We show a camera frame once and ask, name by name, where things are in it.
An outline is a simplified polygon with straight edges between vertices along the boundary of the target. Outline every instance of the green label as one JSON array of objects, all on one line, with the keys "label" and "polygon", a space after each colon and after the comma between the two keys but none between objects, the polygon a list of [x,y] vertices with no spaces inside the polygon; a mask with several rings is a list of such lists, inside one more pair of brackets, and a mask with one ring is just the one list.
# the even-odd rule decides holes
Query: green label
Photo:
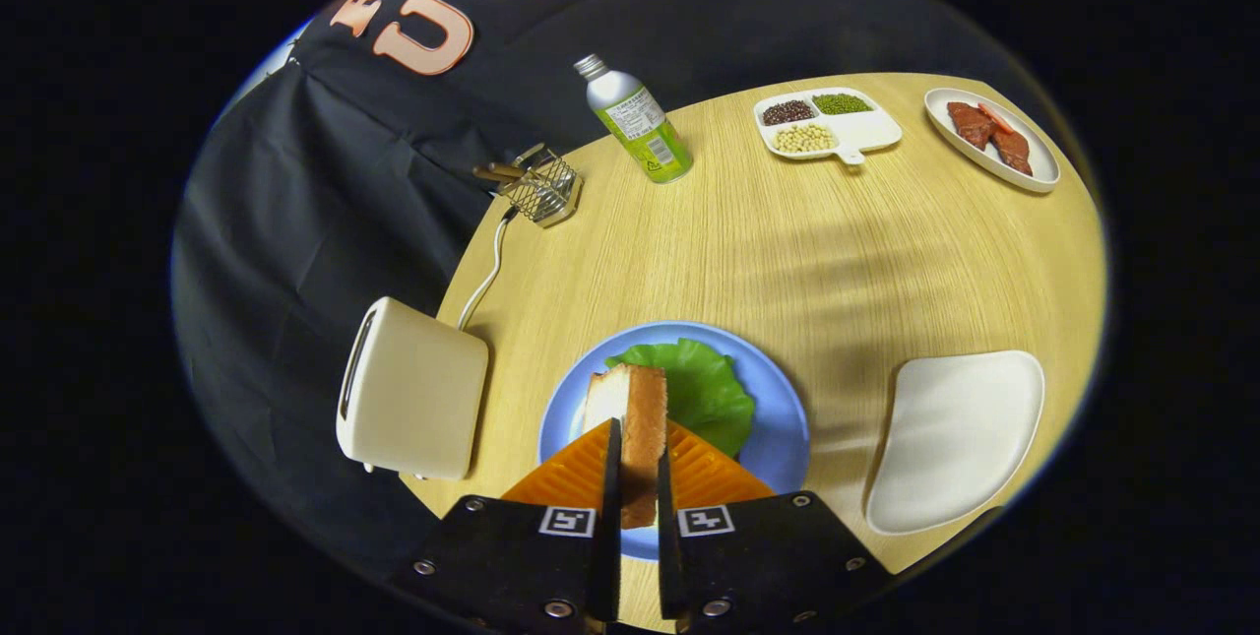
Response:
[{"label": "green label", "polygon": [[653,183],[670,183],[692,169],[692,155],[648,88],[639,87],[616,106],[595,111],[595,115]]}]

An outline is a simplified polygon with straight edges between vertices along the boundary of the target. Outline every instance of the bread crust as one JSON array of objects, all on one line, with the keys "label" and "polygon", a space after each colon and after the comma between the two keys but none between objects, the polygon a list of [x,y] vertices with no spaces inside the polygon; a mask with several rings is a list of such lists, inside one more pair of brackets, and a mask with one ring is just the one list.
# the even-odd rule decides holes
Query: bread crust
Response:
[{"label": "bread crust", "polygon": [[620,364],[591,375],[587,401],[600,389],[616,389],[625,373],[630,380],[621,438],[621,528],[635,529],[656,519],[656,467],[665,452],[669,397],[664,369]]}]

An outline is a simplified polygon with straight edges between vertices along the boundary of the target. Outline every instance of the wooden table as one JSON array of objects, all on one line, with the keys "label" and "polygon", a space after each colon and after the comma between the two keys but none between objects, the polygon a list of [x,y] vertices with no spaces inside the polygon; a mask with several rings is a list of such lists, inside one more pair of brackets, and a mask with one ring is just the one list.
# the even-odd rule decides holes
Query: wooden table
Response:
[{"label": "wooden table", "polygon": [[[847,169],[837,159],[770,154],[756,101],[818,87],[867,92],[903,129],[896,146]],[[587,349],[626,326],[689,320],[756,344],[781,367],[809,417],[814,490],[890,572],[900,572],[985,509],[1004,504],[1052,455],[1091,378],[1102,333],[1106,262],[1097,209],[1075,168],[1033,120],[1062,169],[1037,195],[949,146],[924,110],[929,88],[964,88],[1018,107],[988,84],[935,74],[845,74],[776,83],[670,111],[696,168],[653,185],[611,136],[567,155],[586,178],[575,217],[518,218],[503,268],[466,330],[490,344],[474,461],[464,481],[407,486],[438,517],[466,494],[496,496],[533,469],[557,383]],[[451,325],[493,263],[507,200],[472,237],[438,318]],[[1026,349],[1046,401],[1016,476],[983,508],[888,537],[863,518],[910,358]],[[662,631],[656,563],[622,559],[621,620]]]}]

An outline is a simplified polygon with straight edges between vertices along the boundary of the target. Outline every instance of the blue plate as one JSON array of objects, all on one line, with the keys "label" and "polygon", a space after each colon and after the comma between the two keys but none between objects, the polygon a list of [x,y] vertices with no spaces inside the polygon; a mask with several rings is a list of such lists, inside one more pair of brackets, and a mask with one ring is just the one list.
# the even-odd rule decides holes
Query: blue plate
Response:
[{"label": "blue plate", "polygon": [[[607,372],[605,358],[635,344],[672,344],[679,338],[706,343],[735,358],[735,378],[756,402],[752,435],[740,450],[740,465],[776,494],[800,490],[809,467],[809,426],[800,397],[770,358],[736,335],[698,323],[649,323],[621,330],[596,344],[556,387],[538,431],[538,461],[546,461],[576,440],[582,430],[582,404],[591,374]],[[621,553],[656,561],[656,528],[621,532]]]}]

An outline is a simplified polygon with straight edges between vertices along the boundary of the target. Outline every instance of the white divided tray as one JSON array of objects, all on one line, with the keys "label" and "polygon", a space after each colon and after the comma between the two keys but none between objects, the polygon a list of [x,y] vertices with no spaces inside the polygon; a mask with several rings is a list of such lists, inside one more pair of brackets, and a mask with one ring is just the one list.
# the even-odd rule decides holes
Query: white divided tray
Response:
[{"label": "white divided tray", "polygon": [[[814,97],[822,96],[822,93],[849,93],[850,97],[863,100],[872,111],[824,115],[823,111],[818,110],[818,106],[814,106]],[[761,122],[761,115],[765,113],[767,107],[781,105],[785,101],[805,101],[809,110],[814,111],[814,118],[793,120],[790,123],[776,125],[765,125]],[[837,155],[845,164],[863,164],[866,163],[863,151],[878,150],[878,147],[891,146],[901,140],[901,125],[897,125],[896,120],[892,120],[892,116],[882,106],[877,105],[872,97],[866,96],[866,93],[856,88],[810,88],[806,92],[782,93],[782,96],[769,97],[767,100],[757,101],[752,106],[752,118],[756,120],[761,140],[766,142],[770,151],[788,160],[819,160],[828,155]],[[832,136],[835,137],[838,145],[828,147],[824,151],[805,151],[805,154],[790,154],[790,151],[780,151],[774,146],[775,132],[782,131],[782,129],[791,129],[793,125],[805,123],[819,123],[824,129],[830,129]]]},{"label": "white divided tray", "polygon": [[[964,141],[963,136],[959,136],[958,131],[954,129],[954,118],[949,116],[949,102],[961,101],[968,106],[985,105],[992,107],[997,115],[1011,123],[1016,132],[1028,140],[1028,168],[1032,169],[1032,176],[1018,171],[1017,169],[1008,168],[1007,164],[1002,163],[1002,155],[998,155],[998,147],[990,141],[984,146],[984,150],[973,146],[971,142]],[[1012,183],[1012,185],[1018,185],[1026,188],[1026,190],[1032,192],[1051,192],[1058,183],[1058,164],[1055,163],[1055,156],[1050,154],[1050,147],[1046,146],[1046,141],[1041,140],[1041,136],[1028,127],[1022,118],[1007,107],[997,105],[994,101],[987,100],[987,97],[976,96],[976,93],[964,92],[961,88],[932,88],[924,96],[924,106],[927,107],[927,116],[932,120],[936,131],[940,131],[945,140],[958,147],[963,155],[969,156],[971,163],[979,164],[980,168],[988,169],[989,173],[995,174],[998,178]]]}]

